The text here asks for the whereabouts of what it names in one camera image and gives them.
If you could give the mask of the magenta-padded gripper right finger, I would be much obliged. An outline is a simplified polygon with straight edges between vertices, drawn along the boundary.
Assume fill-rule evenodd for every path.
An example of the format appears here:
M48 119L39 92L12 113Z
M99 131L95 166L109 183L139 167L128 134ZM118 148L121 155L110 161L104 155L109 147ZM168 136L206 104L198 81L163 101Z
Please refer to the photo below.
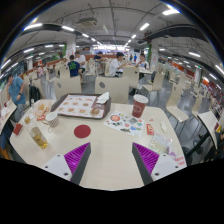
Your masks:
M145 185L164 178L181 169L180 165L169 155L159 155L137 143L132 144L132 154Z

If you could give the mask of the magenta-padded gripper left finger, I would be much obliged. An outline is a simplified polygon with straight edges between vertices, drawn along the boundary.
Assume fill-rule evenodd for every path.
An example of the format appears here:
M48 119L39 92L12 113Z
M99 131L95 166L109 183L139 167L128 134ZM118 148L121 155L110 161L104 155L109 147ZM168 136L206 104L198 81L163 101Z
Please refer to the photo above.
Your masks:
M56 154L42 169L79 185L91 154L91 144L85 143L65 155Z

